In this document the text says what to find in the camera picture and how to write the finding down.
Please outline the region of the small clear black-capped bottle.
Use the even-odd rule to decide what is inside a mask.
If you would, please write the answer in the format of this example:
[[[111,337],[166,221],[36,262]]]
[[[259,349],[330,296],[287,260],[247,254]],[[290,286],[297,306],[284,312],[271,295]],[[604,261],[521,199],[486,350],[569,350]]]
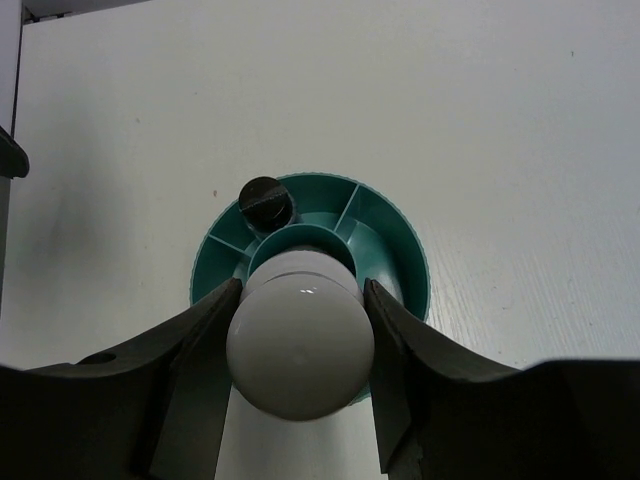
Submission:
[[[295,201],[280,180],[260,176],[241,189],[238,207],[250,231],[259,239],[299,222]]]

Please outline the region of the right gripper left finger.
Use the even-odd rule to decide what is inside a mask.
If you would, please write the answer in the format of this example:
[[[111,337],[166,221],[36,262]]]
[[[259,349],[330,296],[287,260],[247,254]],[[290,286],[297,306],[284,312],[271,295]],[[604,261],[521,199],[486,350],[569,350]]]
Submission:
[[[242,284],[78,363],[1,370],[5,479],[211,479]]]

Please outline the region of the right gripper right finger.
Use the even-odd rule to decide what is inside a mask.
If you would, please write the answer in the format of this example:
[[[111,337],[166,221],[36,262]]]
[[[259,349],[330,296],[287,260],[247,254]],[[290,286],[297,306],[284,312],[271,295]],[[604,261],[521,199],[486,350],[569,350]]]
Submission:
[[[639,364],[553,360],[518,370],[419,321],[365,284],[379,462],[391,479],[635,479]]]

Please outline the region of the white pink blue bottle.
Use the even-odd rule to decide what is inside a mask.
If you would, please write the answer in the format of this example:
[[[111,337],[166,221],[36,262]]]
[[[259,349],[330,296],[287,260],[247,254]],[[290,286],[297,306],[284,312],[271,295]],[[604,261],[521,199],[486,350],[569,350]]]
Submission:
[[[346,407],[366,385],[374,359],[356,278],[318,251],[272,257],[246,282],[226,356],[236,389],[267,414],[309,421]]]

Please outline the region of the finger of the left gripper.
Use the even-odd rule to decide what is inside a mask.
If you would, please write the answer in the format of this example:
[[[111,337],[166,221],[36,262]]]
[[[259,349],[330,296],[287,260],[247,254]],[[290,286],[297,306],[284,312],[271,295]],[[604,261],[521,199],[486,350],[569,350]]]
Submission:
[[[0,175],[14,179],[25,178],[28,173],[28,155],[14,138],[0,127]]]

